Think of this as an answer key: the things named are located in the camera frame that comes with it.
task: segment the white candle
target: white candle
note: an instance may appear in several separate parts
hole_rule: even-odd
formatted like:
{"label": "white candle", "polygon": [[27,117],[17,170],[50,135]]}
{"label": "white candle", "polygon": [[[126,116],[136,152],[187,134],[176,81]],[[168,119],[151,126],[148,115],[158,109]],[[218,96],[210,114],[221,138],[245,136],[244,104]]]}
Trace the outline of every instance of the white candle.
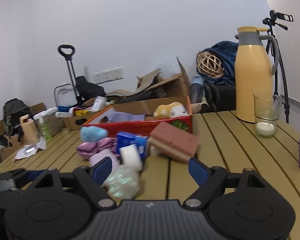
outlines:
{"label": "white candle", "polygon": [[275,126],[272,123],[258,122],[256,124],[256,132],[264,136],[271,136],[274,135]]}

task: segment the thermos handle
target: thermos handle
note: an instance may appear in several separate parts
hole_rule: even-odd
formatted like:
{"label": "thermos handle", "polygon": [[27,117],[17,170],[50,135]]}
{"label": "thermos handle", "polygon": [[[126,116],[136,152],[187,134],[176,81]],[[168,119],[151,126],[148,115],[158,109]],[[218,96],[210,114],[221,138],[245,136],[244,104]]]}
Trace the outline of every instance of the thermos handle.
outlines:
{"label": "thermos handle", "polygon": [[275,40],[275,38],[271,35],[260,35],[260,39],[261,40],[271,40],[273,42],[274,45],[274,53],[275,53],[275,61],[274,64],[272,66],[272,71],[271,74],[274,75],[274,73],[277,71],[278,68],[278,64],[279,64],[279,47],[278,47],[278,43]]}

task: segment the yellow plush toy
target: yellow plush toy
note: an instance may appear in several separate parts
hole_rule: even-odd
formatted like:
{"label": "yellow plush toy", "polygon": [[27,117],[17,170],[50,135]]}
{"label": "yellow plush toy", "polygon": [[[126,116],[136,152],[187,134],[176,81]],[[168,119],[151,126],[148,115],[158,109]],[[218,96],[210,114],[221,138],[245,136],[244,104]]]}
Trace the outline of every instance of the yellow plush toy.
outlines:
{"label": "yellow plush toy", "polygon": [[186,109],[179,102],[173,102],[169,105],[160,105],[157,107],[153,114],[153,116],[170,118],[187,115],[189,114],[186,112]]}

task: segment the wooden slatted table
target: wooden slatted table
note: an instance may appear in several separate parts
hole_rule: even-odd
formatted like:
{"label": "wooden slatted table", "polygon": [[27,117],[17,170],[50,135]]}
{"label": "wooden slatted table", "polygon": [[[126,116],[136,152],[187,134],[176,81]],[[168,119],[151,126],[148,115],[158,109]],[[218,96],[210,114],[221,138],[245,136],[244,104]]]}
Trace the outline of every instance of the wooden slatted table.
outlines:
{"label": "wooden slatted table", "polygon": [[[195,114],[193,128],[194,134],[199,136],[197,158],[201,162],[207,166],[222,166],[231,172],[254,168],[289,201],[296,212],[290,240],[300,240],[300,134],[279,121],[274,138],[262,139],[255,136],[253,124],[240,122],[234,112]],[[0,172],[16,168],[57,168],[60,172],[71,172],[88,164],[75,153],[80,143],[79,131],[64,130],[47,144],[46,150],[30,158],[14,162],[15,154],[11,155],[0,163]],[[136,196],[140,200],[179,199],[183,202],[198,188],[186,164],[163,156],[146,159],[140,184],[141,190]]]}

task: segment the rattan ball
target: rattan ball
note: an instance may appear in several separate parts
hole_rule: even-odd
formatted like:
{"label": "rattan ball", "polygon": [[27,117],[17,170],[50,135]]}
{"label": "rattan ball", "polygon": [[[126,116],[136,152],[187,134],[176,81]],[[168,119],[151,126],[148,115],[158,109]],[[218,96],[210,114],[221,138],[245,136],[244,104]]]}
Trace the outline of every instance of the rattan ball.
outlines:
{"label": "rattan ball", "polygon": [[208,51],[198,52],[197,68],[201,74],[212,78],[219,78],[225,74],[221,61]]}

